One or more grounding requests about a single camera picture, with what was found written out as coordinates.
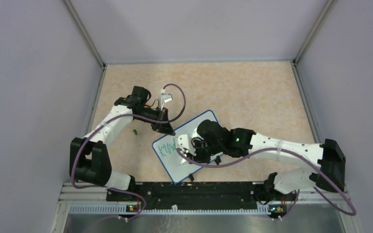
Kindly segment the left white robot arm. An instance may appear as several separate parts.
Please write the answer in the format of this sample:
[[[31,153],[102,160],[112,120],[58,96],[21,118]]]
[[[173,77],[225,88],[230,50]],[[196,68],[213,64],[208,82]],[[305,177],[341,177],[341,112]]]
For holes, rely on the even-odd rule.
[[[168,109],[164,106],[173,100],[172,94],[162,88],[155,108],[147,104],[150,98],[148,89],[134,86],[131,94],[114,102],[107,116],[90,133],[72,140],[69,174],[73,182],[86,182],[88,187],[118,189],[118,195],[127,201],[136,196],[132,177],[112,169],[108,147],[133,120],[149,123],[155,132],[175,135]]]

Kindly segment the blue-framed whiteboard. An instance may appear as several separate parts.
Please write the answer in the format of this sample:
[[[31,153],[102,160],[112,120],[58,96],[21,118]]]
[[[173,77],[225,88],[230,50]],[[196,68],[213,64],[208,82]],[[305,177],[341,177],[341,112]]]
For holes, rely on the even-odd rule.
[[[206,119],[218,122],[215,113],[212,110],[206,110],[175,128],[175,136],[165,135],[152,143],[152,149],[159,158],[172,183],[178,184],[188,178],[189,175],[202,169],[195,164],[189,164],[188,161],[179,156],[176,148],[177,137],[184,134],[191,135],[198,125]]]

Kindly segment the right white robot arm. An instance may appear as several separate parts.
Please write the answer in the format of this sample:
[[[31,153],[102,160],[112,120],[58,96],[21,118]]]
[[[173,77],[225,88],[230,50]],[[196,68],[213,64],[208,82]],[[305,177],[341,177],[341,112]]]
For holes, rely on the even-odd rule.
[[[297,166],[289,172],[274,172],[264,182],[271,200],[297,189],[317,187],[328,192],[345,190],[346,158],[337,141],[303,144],[265,136],[244,128],[227,129],[218,122],[202,121],[188,136],[184,151],[198,163],[209,163],[218,153],[233,158],[260,158]]]

